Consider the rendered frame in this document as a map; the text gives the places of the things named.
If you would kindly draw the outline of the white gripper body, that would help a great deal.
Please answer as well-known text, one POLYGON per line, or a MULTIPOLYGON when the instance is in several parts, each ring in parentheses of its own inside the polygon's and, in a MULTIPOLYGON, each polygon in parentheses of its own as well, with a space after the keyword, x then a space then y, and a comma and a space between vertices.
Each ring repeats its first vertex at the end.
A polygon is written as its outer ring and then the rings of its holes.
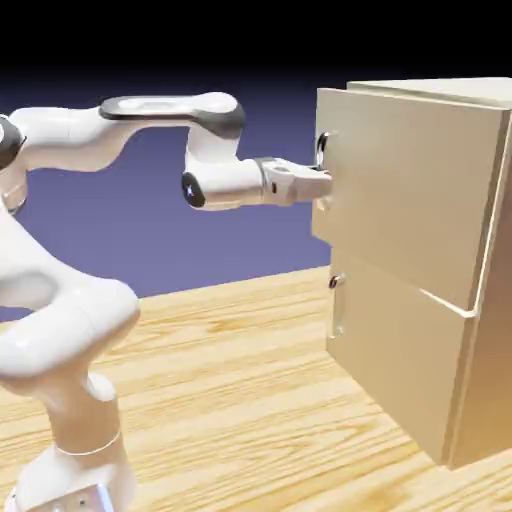
POLYGON ((293 202, 313 201, 327 197, 332 191, 332 176, 325 169, 292 163, 289 198, 293 202))

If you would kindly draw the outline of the long curved metal handle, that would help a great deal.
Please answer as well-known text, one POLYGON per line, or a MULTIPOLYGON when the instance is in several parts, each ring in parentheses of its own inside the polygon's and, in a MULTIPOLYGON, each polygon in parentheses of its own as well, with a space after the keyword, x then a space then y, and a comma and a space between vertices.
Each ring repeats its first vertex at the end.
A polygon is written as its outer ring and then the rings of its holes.
MULTIPOLYGON (((316 142, 314 168, 325 175, 331 175, 325 164, 325 150, 330 135, 330 132, 322 132, 316 142)), ((331 195, 324 196, 318 200, 318 207, 322 211, 328 211, 332 207, 332 201, 331 195)))

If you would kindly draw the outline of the large beige cabinet door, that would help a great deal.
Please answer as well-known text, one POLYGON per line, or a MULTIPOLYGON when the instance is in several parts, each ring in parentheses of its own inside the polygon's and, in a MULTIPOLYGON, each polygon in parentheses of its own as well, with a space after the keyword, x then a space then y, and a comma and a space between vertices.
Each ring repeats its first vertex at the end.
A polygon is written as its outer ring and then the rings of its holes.
POLYGON ((463 311, 475 306, 510 112, 322 89, 328 200, 314 234, 463 311))

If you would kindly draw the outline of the small beige cabinet door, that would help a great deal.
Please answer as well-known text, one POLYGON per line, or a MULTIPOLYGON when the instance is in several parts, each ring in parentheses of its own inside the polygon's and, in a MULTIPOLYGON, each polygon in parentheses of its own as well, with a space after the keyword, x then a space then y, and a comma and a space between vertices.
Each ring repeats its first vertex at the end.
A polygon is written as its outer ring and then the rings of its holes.
POLYGON ((331 256, 340 279, 330 354, 432 460, 447 464, 470 320, 342 250, 331 256))

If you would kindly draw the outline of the beige wooden cabinet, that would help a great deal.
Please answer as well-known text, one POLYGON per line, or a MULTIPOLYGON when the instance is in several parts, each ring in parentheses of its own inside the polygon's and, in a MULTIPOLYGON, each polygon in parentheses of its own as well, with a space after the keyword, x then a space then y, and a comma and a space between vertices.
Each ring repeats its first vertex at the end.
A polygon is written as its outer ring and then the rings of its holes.
POLYGON ((504 106, 510 112, 472 310, 421 290, 471 322, 461 351, 447 468, 512 449, 512 78, 352 81, 342 89, 504 106))

